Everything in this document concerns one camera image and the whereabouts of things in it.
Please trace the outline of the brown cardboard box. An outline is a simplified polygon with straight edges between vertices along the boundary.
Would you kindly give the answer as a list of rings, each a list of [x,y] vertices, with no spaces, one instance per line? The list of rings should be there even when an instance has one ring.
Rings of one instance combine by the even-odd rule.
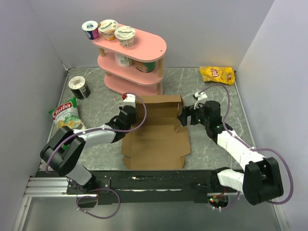
[[[191,153],[189,131],[178,120],[180,95],[136,99],[138,122],[122,139],[123,163],[130,170],[180,170]]]

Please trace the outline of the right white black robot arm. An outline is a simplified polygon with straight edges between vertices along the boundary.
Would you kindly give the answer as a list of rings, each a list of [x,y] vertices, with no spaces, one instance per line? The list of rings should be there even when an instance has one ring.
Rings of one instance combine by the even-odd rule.
[[[182,126],[203,125],[208,137],[226,150],[243,169],[243,172],[230,168],[214,170],[214,177],[210,180],[210,186],[214,191],[232,188],[243,193],[252,205],[283,195],[278,161],[273,157],[266,158],[246,147],[233,128],[223,123],[218,102],[207,101],[196,106],[184,106],[178,119]]]

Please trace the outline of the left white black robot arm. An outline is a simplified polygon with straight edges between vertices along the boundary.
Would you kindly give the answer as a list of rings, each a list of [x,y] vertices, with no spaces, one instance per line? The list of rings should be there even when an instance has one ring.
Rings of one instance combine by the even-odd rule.
[[[96,177],[78,163],[85,148],[103,143],[114,143],[130,132],[137,122],[137,110],[126,105],[119,115],[96,128],[73,130],[67,126],[60,128],[40,152],[40,157],[59,176],[67,177],[78,184],[83,193],[91,193],[96,186]]]

